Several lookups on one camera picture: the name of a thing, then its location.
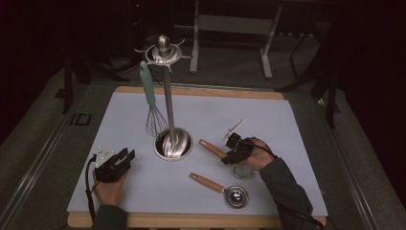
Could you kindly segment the grey metal frame stand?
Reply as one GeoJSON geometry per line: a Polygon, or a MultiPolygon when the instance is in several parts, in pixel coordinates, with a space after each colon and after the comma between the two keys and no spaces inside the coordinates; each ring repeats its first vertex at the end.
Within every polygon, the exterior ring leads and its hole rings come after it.
{"type": "Polygon", "coordinates": [[[268,53],[282,15],[282,4],[277,6],[272,19],[201,14],[199,7],[200,0],[194,0],[192,59],[190,62],[190,72],[192,74],[195,74],[198,69],[199,32],[213,31],[235,34],[265,35],[267,40],[259,49],[259,55],[264,77],[267,80],[273,78],[268,53]]]}

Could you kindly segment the steel utensil rack stand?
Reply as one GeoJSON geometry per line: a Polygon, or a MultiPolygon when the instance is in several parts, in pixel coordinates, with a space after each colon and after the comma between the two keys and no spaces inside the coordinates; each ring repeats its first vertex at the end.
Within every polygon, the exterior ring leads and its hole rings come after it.
{"type": "Polygon", "coordinates": [[[192,150],[192,136],[182,127],[174,123],[170,73],[172,64],[183,57],[181,43],[173,44],[169,38],[161,34],[156,38],[156,43],[144,50],[145,61],[148,65],[159,66],[163,74],[163,90],[167,110],[168,128],[158,136],[153,137],[153,148],[156,154],[167,161],[178,161],[185,158],[192,150]]]}

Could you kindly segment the whisk with teal handle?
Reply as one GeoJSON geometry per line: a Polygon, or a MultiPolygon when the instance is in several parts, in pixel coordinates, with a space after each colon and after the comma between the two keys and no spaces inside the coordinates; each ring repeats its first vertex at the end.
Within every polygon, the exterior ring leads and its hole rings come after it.
{"type": "Polygon", "coordinates": [[[168,124],[156,106],[152,74],[145,61],[140,62],[140,79],[148,104],[146,131],[149,136],[156,137],[168,128],[168,124]]]}

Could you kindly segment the person's left hand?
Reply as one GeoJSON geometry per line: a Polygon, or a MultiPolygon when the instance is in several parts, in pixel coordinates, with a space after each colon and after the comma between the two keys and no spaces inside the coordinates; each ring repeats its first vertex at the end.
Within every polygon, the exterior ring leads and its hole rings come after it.
{"type": "Polygon", "coordinates": [[[93,174],[93,191],[100,205],[119,206],[121,204],[126,176],[127,173],[114,183],[103,183],[93,174]]]}

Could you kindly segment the steel scoop with wooden handle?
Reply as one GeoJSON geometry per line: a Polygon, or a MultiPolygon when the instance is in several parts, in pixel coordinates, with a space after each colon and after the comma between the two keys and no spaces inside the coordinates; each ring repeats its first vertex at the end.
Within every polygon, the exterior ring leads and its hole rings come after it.
{"type": "Polygon", "coordinates": [[[212,181],[211,179],[194,172],[189,174],[189,178],[217,193],[224,194],[225,202],[231,208],[242,209],[246,207],[249,202],[247,191],[240,186],[231,186],[226,188],[212,181]]]}

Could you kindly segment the person's right hand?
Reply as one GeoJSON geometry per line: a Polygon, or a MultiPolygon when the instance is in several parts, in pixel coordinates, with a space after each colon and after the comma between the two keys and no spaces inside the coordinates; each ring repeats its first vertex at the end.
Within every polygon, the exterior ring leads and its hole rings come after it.
{"type": "Polygon", "coordinates": [[[241,162],[242,165],[248,165],[253,170],[260,172],[265,166],[275,160],[275,156],[271,153],[271,149],[261,140],[251,138],[254,143],[251,155],[241,162]]]}

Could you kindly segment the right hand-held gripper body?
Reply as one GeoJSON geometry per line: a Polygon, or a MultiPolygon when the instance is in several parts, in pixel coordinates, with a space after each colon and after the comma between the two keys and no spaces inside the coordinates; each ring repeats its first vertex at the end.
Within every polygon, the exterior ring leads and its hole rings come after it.
{"type": "Polygon", "coordinates": [[[235,159],[235,162],[241,162],[247,159],[252,151],[254,144],[248,139],[242,139],[239,134],[236,133],[236,130],[245,122],[244,119],[241,119],[236,125],[228,129],[224,137],[222,138],[225,141],[225,146],[229,149],[238,148],[238,154],[231,155],[235,159]]]}

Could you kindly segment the metal floor rail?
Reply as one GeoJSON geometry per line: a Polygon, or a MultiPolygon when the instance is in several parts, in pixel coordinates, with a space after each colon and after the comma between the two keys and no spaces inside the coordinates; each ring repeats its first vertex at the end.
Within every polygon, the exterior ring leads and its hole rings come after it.
{"type": "Polygon", "coordinates": [[[74,110],[30,110],[0,148],[0,230],[68,230],[67,207],[83,168],[74,110]]]}
{"type": "Polygon", "coordinates": [[[350,165],[350,161],[347,158],[344,145],[340,140],[338,133],[335,128],[332,128],[327,122],[328,134],[333,142],[334,149],[338,154],[338,162],[342,171],[343,176],[349,186],[351,196],[353,198],[354,204],[358,210],[360,218],[362,219],[366,230],[378,230],[376,220],[372,214],[372,210],[368,201],[366,200],[360,184],[355,176],[355,173],[350,165]]]}

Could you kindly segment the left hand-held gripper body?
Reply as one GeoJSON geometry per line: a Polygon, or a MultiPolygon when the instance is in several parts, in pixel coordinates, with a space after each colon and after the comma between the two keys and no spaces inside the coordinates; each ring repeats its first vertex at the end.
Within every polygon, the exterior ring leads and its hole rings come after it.
{"type": "Polygon", "coordinates": [[[95,175],[100,182],[114,183],[128,171],[128,164],[124,162],[124,158],[118,159],[118,153],[110,149],[98,150],[95,175]]]}

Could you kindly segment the wooden table with white top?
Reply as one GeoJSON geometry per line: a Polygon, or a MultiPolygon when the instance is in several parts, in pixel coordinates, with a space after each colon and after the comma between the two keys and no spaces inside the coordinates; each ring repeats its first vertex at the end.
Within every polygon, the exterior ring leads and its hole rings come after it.
{"type": "Polygon", "coordinates": [[[232,168],[198,144],[204,139],[223,148],[223,136],[236,130],[258,137],[281,157],[304,187],[313,216],[325,221],[327,207],[310,165],[291,105],[275,92],[175,88],[174,122],[193,139],[191,152],[179,161],[160,158],[146,133],[148,105],[140,87],[120,86],[112,94],[92,152],[99,149],[135,150],[124,183],[123,207],[128,226],[149,228],[272,228],[279,226],[276,205],[259,175],[238,179],[232,168]],[[240,186],[249,196],[234,209],[217,193],[189,178],[197,173],[228,188],[240,186]]]}

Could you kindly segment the black metal stand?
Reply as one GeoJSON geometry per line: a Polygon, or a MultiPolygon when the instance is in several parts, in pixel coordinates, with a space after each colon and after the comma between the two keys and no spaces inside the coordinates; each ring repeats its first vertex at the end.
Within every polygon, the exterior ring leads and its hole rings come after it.
{"type": "Polygon", "coordinates": [[[335,106],[335,96],[337,90],[338,77],[331,72],[330,67],[317,67],[316,64],[320,63],[317,60],[321,56],[321,53],[326,49],[325,41],[328,37],[328,32],[331,28],[332,22],[318,21],[314,22],[311,27],[312,34],[316,37],[320,43],[320,47],[316,52],[313,60],[303,70],[298,79],[287,86],[276,88],[276,92],[289,92],[308,82],[315,81],[310,95],[317,100],[321,100],[325,93],[327,93],[327,107],[326,107],[326,119],[331,128],[334,128],[333,113],[335,106]]]}
{"type": "Polygon", "coordinates": [[[67,113],[73,104],[73,76],[76,76],[80,82],[90,82],[91,76],[87,66],[100,71],[102,74],[105,74],[108,78],[114,81],[127,81],[127,79],[115,74],[111,69],[105,67],[99,62],[96,62],[89,56],[74,51],[68,51],[64,57],[63,65],[63,113],[67,113]]]}

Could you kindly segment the mesh strainer with wooden handle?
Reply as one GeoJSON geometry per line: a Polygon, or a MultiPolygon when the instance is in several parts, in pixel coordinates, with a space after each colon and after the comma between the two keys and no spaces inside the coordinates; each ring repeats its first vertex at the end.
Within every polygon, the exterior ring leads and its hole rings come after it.
{"type": "MultiPolygon", "coordinates": [[[[207,142],[206,140],[200,139],[198,141],[198,144],[201,145],[204,149],[206,149],[210,153],[217,156],[220,160],[221,160],[221,158],[223,158],[225,156],[229,156],[226,152],[217,148],[216,146],[207,142]]],[[[248,165],[241,166],[237,163],[232,165],[232,172],[236,178],[242,179],[242,180],[252,178],[256,174],[255,171],[250,166],[248,166],[248,165]]]]}

